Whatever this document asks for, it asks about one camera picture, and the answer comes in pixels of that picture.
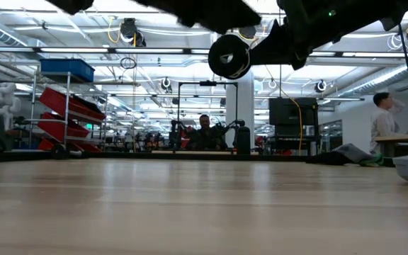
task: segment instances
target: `white shirt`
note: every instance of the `white shirt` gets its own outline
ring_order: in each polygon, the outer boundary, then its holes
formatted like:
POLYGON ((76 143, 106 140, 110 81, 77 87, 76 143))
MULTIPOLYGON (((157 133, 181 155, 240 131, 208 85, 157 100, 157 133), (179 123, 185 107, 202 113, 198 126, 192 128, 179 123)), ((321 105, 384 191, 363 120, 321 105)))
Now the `white shirt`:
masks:
POLYGON ((381 144, 375 142, 375 138, 404 135, 400 133, 400 127, 397 125, 394 117, 394 114, 400 113, 404 108, 405 105, 402 102, 393 99, 393 108, 390 110, 377 108, 374 111, 371 116, 371 153, 376 154, 382 151, 381 144))

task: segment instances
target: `metal frame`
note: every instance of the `metal frame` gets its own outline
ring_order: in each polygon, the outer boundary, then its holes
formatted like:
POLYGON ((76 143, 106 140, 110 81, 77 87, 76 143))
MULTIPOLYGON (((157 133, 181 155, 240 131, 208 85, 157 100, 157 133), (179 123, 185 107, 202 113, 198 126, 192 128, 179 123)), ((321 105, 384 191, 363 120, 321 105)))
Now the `metal frame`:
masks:
MULTIPOLYGON (((33 95, 31 98, 31 118, 30 118, 30 132, 29 132, 29 147, 32 145, 32 140, 33 140, 33 127, 34 127, 34 123, 39 123, 39 122, 56 122, 56 123, 64 123, 64 141, 62 144, 64 144, 64 146, 67 146, 67 141, 82 141, 82 142, 89 142, 89 143, 101 143, 103 141, 103 150, 105 149, 105 140, 106 140, 106 132, 103 132, 103 139, 102 139, 102 129, 106 130, 106 118, 105 120, 103 120, 100 124, 100 135, 99 135, 99 139, 95 140, 92 139, 94 137, 94 132, 92 132, 92 138, 91 139, 87 139, 87 138, 80 138, 80 137, 69 137, 67 136, 67 126, 69 124, 69 114, 74 114, 74 115, 80 115, 82 117, 88 118, 89 120, 93 120, 95 122, 100 122, 100 120, 97 121, 97 119, 93 119, 84 115, 81 115, 79 113, 75 113, 69 110, 69 100, 70 100, 70 85, 72 78, 74 80, 81 80, 79 77, 74 76, 71 72, 67 72, 67 73, 45 73, 45 72, 36 72, 35 76, 33 78, 33 95), (37 80, 38 80, 38 75, 46 75, 46 74, 52 74, 55 76, 67 76, 67 83, 66 83, 66 103, 65 103, 65 113, 64 113, 64 120, 42 120, 42 119, 34 119, 34 110, 35 110, 35 101, 36 101, 36 88, 37 88, 37 80)), ((92 84, 89 82, 83 82, 80 84, 92 84)), ((104 110, 104 114, 106 116, 106 107, 108 104, 108 94, 105 94, 105 110, 104 110)), ((48 132, 45 132, 45 134, 47 134, 49 137, 53 138, 54 137, 52 135, 50 135, 48 132)))
MULTIPOLYGON (((234 85, 235 86, 235 119, 237 120, 238 118, 238 112, 239 112, 239 83, 238 82, 223 82, 223 81, 212 81, 215 85, 234 85)), ((200 82, 179 82, 178 83, 178 103, 177 103, 177 121, 181 121, 181 87, 183 85, 201 85, 200 82)), ((181 141, 181 133, 177 132, 177 141, 176 145, 174 146, 174 151, 180 148, 180 142, 181 141)))
MULTIPOLYGON (((210 49, 204 48, 133 48, 133 47, 0 47, 5 53, 69 53, 69 54, 142 54, 142 55, 204 55, 210 49)), ((404 59, 398 52, 351 52, 351 51, 314 51, 308 58, 344 58, 344 59, 404 59)))

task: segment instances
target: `blue bin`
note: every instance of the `blue bin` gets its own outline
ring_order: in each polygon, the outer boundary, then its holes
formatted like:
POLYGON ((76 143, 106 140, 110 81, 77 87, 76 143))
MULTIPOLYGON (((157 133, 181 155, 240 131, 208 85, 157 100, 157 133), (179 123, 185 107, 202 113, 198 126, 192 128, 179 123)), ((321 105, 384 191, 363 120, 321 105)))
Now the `blue bin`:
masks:
POLYGON ((67 82, 67 72, 70 72, 78 78, 72 77, 72 83, 94 82, 94 71, 94 68, 81 59, 40 60, 40 72, 53 81, 67 82))

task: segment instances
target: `metal shelving rack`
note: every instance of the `metal shelving rack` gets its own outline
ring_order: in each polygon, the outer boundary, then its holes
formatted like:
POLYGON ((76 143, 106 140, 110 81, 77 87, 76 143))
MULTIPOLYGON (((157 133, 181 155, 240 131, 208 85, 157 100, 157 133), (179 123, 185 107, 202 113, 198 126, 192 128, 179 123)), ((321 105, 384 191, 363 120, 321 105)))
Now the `metal shelving rack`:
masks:
MULTIPOLYGON (((55 73, 47 73, 47 72, 36 72, 35 76, 33 78, 33 95, 31 98, 31 114, 30 114, 30 134, 29 134, 29 146, 31 146, 32 143, 32 138, 33 138, 33 127, 35 123, 39 123, 39 122, 56 122, 56 123, 64 123, 64 140, 62 141, 62 144, 64 144, 64 146, 67 146, 68 142, 86 142, 89 144, 103 144, 103 150, 105 149, 105 139, 106 139, 106 118, 104 120, 99 120, 96 118, 92 118, 86 115, 83 115, 81 113, 76 113, 73 111, 69 110, 69 98, 70 98, 70 89, 71 89, 71 85, 72 85, 72 80, 74 81, 78 81, 79 85, 90 85, 93 86, 94 83, 91 82, 85 82, 82 81, 79 77, 73 75, 70 72, 67 73, 60 73, 60 72, 55 72, 55 73), (34 110, 35 110, 35 101, 36 101, 36 93, 35 90, 37 88, 37 83, 38 83, 38 77, 45 77, 47 75, 51 75, 51 76, 56 76, 56 77, 66 77, 67 78, 67 83, 65 84, 65 95, 66 95, 66 103, 65 103, 65 114, 64 114, 64 120, 42 120, 42 119, 34 119, 34 110), (83 118, 83 120, 80 120, 80 122, 84 122, 84 123, 88 123, 88 124, 92 124, 93 126, 95 124, 100 125, 100 135, 98 139, 93 139, 92 137, 94 136, 94 129, 92 130, 91 133, 91 138, 83 138, 83 137, 71 137, 67 135, 67 126, 69 124, 69 115, 75 115, 75 116, 79 116, 80 118, 83 118)), ((106 115, 106 108, 107 108, 107 104, 108 104, 108 94, 106 93, 93 93, 93 94, 89 94, 88 96, 95 96, 95 95, 103 95, 105 97, 105 106, 104 106, 104 114, 106 115)), ((59 140, 57 140, 56 138, 54 138, 51 134, 49 134, 48 132, 45 132, 45 134, 47 134, 49 137, 51 137, 52 139, 61 142, 59 140)))

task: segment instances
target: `desk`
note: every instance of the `desk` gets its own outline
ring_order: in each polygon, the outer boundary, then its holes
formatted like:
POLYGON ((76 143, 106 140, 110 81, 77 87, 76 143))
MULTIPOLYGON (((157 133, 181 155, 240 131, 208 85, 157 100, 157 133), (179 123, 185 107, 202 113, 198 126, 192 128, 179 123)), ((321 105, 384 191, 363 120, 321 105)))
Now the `desk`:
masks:
POLYGON ((396 144, 408 143, 408 135, 396 137, 377 137, 375 141, 383 145, 382 153, 385 157, 394 157, 396 144))

